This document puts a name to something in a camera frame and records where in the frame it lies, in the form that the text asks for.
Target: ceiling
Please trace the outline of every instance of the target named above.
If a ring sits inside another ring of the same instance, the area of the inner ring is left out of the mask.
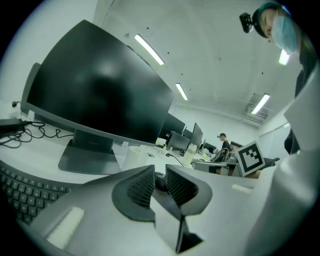
[[[254,94],[271,95],[264,112],[274,116],[294,97],[302,69],[298,57],[278,63],[280,49],[243,32],[239,15],[262,0],[99,0],[94,23],[141,55],[175,92],[175,104],[214,111],[256,126],[246,116]],[[161,56],[159,65],[134,39],[140,34]],[[180,83],[188,101],[175,84]]]

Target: black shirt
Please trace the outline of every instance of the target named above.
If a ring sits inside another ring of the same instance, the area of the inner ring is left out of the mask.
[[[225,140],[225,141],[223,142],[222,148],[223,148],[223,149],[224,149],[224,148],[227,148],[227,149],[230,148],[230,144],[229,144],[229,142],[228,142],[227,140]]]
[[[313,49],[311,42],[309,41],[307,36],[304,34],[301,36],[299,61],[303,69],[301,70],[296,80],[295,92],[294,92],[295,98],[304,88],[317,62],[317,54]],[[292,132],[292,129],[290,130],[288,137],[284,141],[284,148],[289,155],[296,153],[300,149],[298,141],[294,133]]]

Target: keyboard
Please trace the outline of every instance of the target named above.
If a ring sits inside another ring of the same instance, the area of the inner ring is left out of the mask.
[[[15,217],[28,225],[42,210],[81,185],[36,177],[2,161],[0,184]]]

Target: ceiling light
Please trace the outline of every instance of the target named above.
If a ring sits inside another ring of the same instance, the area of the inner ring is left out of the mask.
[[[182,97],[184,98],[184,100],[188,100],[184,90],[182,89],[181,87],[181,84],[180,83],[176,83],[175,86],[178,88],[179,92],[181,93]]]
[[[251,114],[256,114],[263,106],[264,104],[266,104],[267,100],[269,100],[270,95],[265,93],[261,99],[261,101],[259,102],[259,104],[255,107],[255,109],[251,112]]]
[[[146,40],[144,40],[139,34],[137,34],[134,37],[135,40],[137,40],[151,55],[154,57],[154,59],[160,64],[163,65],[165,62],[160,58],[160,56],[156,53],[154,49],[150,46],[150,44],[147,43]]]
[[[282,65],[287,65],[289,58],[290,58],[290,55],[287,54],[285,50],[282,50],[280,54],[279,63]]]

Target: face mask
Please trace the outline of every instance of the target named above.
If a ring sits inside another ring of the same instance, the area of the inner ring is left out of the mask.
[[[273,20],[272,38],[275,45],[289,55],[298,50],[296,30],[289,17],[278,16],[277,13]]]

